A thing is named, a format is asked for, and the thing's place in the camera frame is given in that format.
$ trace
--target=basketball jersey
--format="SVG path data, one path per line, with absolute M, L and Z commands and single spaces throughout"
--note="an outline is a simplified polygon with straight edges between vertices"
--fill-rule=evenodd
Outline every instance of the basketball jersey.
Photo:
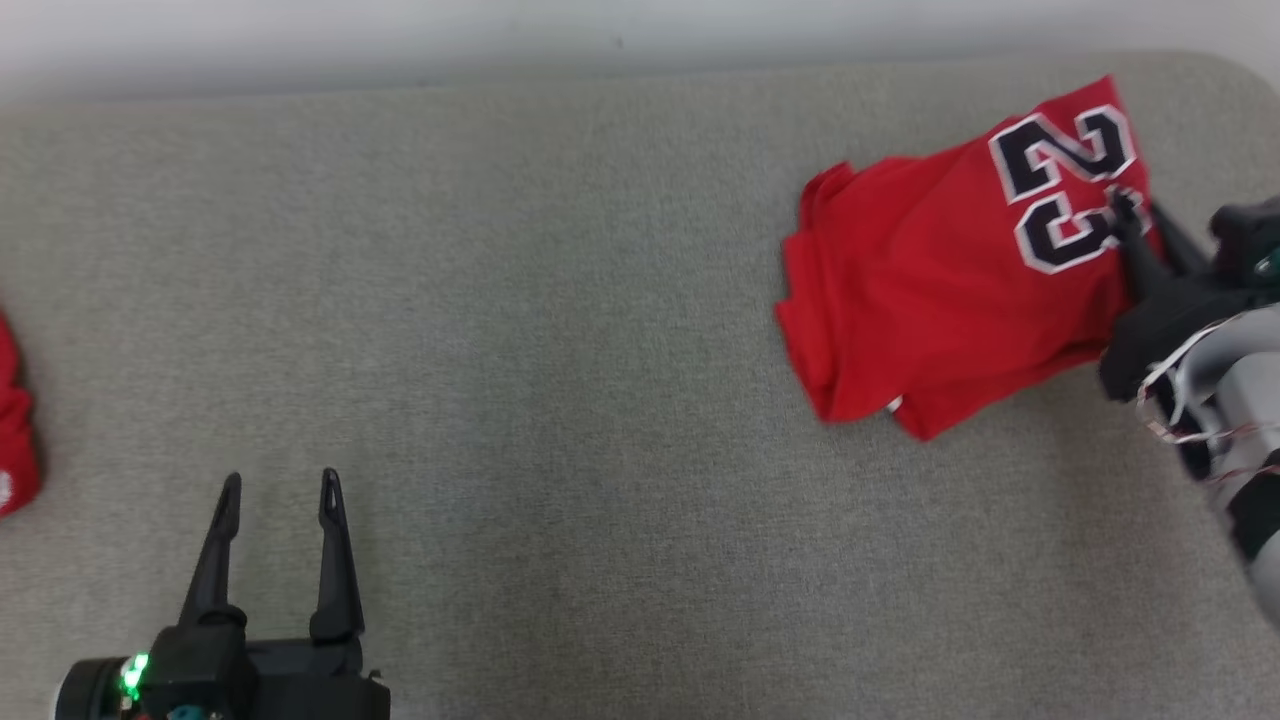
M 1111 78 L 936 155 L 815 177 L 777 316 L 818 416 L 887 407 L 928 439 L 1096 360 L 1129 305 L 1111 193 L 1142 209 L 1148 186 Z

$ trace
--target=red cloth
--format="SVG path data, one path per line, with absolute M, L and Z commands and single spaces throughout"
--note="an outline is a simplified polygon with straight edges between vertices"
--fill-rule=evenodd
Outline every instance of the red cloth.
M 31 396 L 18 387 L 18 347 L 0 316 L 0 516 L 31 502 L 40 489 L 29 414 Z
M 1119 190 L 1149 204 L 1110 78 L 937 155 L 810 181 L 777 316 L 818 416 L 892 406 L 929 439 L 1097 359 L 1129 304 L 1107 210 Z

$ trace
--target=white wall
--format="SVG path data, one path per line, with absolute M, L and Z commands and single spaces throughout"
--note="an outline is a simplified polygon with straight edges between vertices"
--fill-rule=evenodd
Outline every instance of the white wall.
M 1183 47 L 1280 86 L 1276 0 L 0 0 L 0 101 Z

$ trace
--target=gray table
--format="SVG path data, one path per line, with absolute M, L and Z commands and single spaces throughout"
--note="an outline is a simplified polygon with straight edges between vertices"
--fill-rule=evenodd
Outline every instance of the gray table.
M 0 523 L 0 697 L 232 593 L 302 633 L 343 473 L 398 717 L 1274 717 L 1280 638 L 1089 369 L 931 445 L 823 427 L 772 305 L 803 183 L 1112 70 L 1201 225 L 1280 99 L 1188 55 L 54 108 L 0 119 L 0 307 L 47 487 Z

